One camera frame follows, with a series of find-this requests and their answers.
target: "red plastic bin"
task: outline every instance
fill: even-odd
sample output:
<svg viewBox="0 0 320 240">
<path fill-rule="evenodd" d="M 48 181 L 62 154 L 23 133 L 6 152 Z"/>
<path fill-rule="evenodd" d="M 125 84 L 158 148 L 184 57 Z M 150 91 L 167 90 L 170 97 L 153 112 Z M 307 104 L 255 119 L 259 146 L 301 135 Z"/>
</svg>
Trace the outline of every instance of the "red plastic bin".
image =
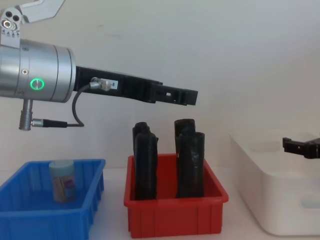
<svg viewBox="0 0 320 240">
<path fill-rule="evenodd" d="M 201 198 L 175 198 L 177 193 L 176 154 L 160 154 L 157 167 L 157 199 L 135 200 L 134 157 L 128 158 L 124 205 L 132 238 L 219 234 L 223 203 L 228 194 L 204 163 L 204 192 Z"/>
</svg>

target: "green indicator light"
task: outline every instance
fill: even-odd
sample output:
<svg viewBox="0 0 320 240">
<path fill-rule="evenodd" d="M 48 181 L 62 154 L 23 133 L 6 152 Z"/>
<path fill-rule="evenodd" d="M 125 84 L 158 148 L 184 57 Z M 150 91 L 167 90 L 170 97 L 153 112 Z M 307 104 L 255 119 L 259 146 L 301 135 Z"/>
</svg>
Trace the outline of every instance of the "green indicator light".
<svg viewBox="0 0 320 240">
<path fill-rule="evenodd" d="M 40 91 L 45 87 L 45 81 L 42 78 L 36 77 L 31 80 L 30 88 L 35 91 Z"/>
</svg>

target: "blue plastic bin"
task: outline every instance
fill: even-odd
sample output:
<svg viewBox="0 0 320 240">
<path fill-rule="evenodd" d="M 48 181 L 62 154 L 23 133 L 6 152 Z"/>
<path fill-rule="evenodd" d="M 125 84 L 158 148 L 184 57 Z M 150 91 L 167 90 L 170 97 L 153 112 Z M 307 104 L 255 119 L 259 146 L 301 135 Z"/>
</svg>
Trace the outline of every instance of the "blue plastic bin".
<svg viewBox="0 0 320 240">
<path fill-rule="evenodd" d="M 76 201 L 69 203 L 54 202 L 49 163 L 28 162 L 0 187 L 0 240 L 89 239 L 106 161 L 74 161 Z"/>
</svg>

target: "green led ring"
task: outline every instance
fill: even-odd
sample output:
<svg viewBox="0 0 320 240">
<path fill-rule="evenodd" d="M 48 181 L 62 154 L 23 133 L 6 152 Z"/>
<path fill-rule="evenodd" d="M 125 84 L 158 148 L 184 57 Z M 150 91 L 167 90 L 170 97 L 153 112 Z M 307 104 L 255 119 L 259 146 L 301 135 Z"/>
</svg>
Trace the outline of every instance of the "green led ring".
<svg viewBox="0 0 320 240">
<path fill-rule="evenodd" d="M 41 87 L 39 87 L 39 88 L 34 87 L 34 82 L 36 82 L 36 81 L 39 81 L 42 83 Z M 32 79 L 30 82 L 30 88 L 32 88 L 35 91 L 40 91 L 44 87 L 45 87 L 45 81 L 42 78 L 36 77 L 36 78 Z"/>
</svg>

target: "white plastic bin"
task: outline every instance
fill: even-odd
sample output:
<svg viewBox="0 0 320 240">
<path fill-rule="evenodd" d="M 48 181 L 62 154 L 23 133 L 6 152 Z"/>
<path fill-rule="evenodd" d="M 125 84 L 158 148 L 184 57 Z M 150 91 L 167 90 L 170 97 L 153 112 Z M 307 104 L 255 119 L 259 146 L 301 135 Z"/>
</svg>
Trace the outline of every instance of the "white plastic bin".
<svg viewBox="0 0 320 240">
<path fill-rule="evenodd" d="M 320 159 L 284 152 L 283 137 L 317 138 L 297 132 L 232 134 L 234 185 L 267 232 L 320 235 Z"/>
</svg>

